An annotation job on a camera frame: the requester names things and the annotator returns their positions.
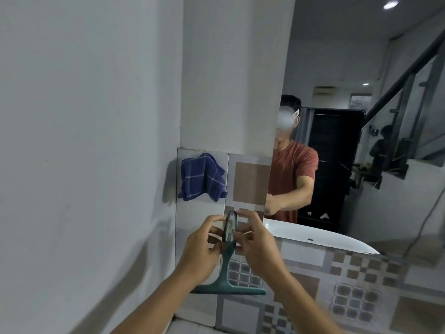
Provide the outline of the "person's right hand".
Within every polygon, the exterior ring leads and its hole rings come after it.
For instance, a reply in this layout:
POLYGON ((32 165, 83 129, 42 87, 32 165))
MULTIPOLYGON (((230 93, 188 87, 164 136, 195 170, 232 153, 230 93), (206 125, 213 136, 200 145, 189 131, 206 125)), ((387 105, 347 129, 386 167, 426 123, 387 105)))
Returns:
POLYGON ((270 279, 280 275, 280 272, 287 270, 275 238, 264 226, 257 212, 240 209, 237 215, 247 218, 248 223, 238 226, 235 232, 251 232, 251 249, 242 252, 253 272, 268 283, 270 279))

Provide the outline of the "person's left hand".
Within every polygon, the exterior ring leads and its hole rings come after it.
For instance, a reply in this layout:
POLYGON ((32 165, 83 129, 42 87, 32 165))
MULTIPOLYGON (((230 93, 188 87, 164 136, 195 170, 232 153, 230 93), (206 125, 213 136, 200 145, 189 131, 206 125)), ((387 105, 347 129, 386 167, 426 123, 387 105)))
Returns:
POLYGON ((175 273, 193 289, 202 284, 213 273, 220 257, 212 257, 208 254, 207 239, 223 238, 223 230, 214 226, 216 222, 225 222, 224 215, 210 215, 203 224, 188 236, 181 258, 175 268, 175 273))

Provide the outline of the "green window squeegee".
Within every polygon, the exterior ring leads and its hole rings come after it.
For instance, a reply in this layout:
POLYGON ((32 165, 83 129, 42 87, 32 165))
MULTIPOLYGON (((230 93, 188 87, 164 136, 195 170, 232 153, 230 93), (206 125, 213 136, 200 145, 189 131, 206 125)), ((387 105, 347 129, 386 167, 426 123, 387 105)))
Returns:
POLYGON ((208 285, 198 285, 192 294, 218 294, 218 295, 249 295, 264 296, 266 291, 261 287, 240 286, 239 280, 230 278, 230 263, 235 253, 237 242, 233 237, 237 230, 238 216, 235 210, 227 213, 226 221, 223 228, 222 240, 225 243, 225 249, 222 251, 222 261, 220 264, 220 273, 216 280, 208 285))

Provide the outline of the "person's left forearm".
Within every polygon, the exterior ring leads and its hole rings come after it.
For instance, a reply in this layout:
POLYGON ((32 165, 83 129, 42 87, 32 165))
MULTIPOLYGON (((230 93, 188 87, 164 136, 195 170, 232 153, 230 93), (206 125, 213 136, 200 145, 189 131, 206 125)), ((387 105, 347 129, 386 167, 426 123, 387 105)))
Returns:
POLYGON ((202 282, 195 272, 175 270, 110 334, 163 334, 187 295, 202 282))

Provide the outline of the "person's right forearm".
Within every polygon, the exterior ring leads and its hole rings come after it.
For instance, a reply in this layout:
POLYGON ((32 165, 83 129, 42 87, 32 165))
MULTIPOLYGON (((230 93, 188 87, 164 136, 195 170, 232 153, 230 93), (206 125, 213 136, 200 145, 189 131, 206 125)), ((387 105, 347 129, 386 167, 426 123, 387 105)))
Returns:
POLYGON ((268 281, 296 334, 345 334, 287 271, 268 281))

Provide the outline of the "blue checked cloth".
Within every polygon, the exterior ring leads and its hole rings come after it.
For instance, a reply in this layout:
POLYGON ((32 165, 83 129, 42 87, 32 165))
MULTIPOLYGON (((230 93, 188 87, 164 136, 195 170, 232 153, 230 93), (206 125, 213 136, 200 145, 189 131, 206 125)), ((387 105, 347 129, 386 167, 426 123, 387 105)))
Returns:
POLYGON ((226 171, 220 167, 209 153, 198 157, 188 157, 181 161, 181 190, 178 198, 190 201, 207 194, 213 202, 225 199, 226 183, 223 176, 226 171))

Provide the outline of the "large wall mirror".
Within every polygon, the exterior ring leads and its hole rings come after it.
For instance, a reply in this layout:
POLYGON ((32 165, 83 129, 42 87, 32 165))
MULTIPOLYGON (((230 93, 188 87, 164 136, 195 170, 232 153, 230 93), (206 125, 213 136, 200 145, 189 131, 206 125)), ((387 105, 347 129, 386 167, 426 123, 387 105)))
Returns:
POLYGON ((390 143, 402 89, 383 112, 361 127, 365 116, 402 75, 392 75, 393 48, 415 27, 440 16, 445 0, 296 0, 283 84, 302 100, 298 142, 318 154, 311 203, 267 215, 287 232, 303 225, 344 234, 392 257, 414 241, 411 221, 426 209, 433 187, 390 184, 381 175, 385 154, 369 152, 390 143))

